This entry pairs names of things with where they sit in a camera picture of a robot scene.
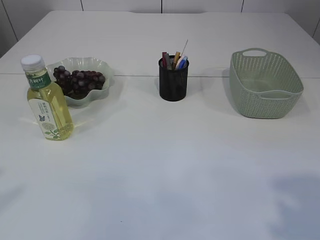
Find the plastic basket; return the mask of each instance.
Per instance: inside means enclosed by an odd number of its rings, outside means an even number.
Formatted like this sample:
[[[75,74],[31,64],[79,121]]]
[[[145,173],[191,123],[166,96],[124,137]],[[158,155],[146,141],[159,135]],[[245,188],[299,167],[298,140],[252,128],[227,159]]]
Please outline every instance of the plastic basket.
[[[244,55],[249,51],[261,51],[265,55]],[[282,55],[250,48],[232,54],[230,89],[235,106],[243,116],[279,119],[296,105],[304,86]]]

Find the white bottle cap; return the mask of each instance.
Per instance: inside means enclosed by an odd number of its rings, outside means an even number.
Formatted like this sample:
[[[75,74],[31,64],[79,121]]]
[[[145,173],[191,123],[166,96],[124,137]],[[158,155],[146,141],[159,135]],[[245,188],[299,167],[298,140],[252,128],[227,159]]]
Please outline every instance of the white bottle cap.
[[[46,67],[40,55],[28,55],[21,59],[21,66],[25,72],[38,72]]]

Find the black mesh pen holder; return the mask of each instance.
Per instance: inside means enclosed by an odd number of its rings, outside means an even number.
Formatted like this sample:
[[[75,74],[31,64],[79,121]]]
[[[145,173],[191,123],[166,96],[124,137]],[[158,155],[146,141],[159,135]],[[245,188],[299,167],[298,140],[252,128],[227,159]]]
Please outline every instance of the black mesh pen holder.
[[[189,61],[178,70],[168,70],[163,67],[162,58],[159,60],[159,93],[167,101],[176,102],[184,99],[187,94],[187,78]]]

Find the wavy-edged bowl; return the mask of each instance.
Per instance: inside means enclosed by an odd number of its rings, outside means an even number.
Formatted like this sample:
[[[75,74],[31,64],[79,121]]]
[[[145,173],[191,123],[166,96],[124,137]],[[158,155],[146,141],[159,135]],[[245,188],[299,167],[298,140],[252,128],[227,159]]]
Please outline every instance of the wavy-edged bowl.
[[[113,70],[109,65],[102,60],[99,60],[95,57],[68,57],[65,60],[58,61],[54,64],[50,64],[46,67],[51,81],[55,82],[56,78],[54,77],[54,70],[58,66],[64,66],[69,72],[74,70],[80,71],[96,71],[102,73],[106,80],[102,86],[101,90],[93,89],[88,95],[82,99],[73,99],[69,96],[65,96],[66,103],[73,106],[87,105],[89,102],[92,102],[97,99],[104,99],[108,96],[108,88],[110,80],[114,77]]]

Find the grape cluster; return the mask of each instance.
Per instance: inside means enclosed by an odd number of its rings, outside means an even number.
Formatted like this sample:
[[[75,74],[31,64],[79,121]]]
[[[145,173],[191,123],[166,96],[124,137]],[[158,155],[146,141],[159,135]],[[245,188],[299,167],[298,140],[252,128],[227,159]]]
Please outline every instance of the grape cluster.
[[[65,96],[81,99],[93,90],[101,90],[106,78],[101,72],[74,70],[70,73],[64,66],[54,69],[53,76]]]

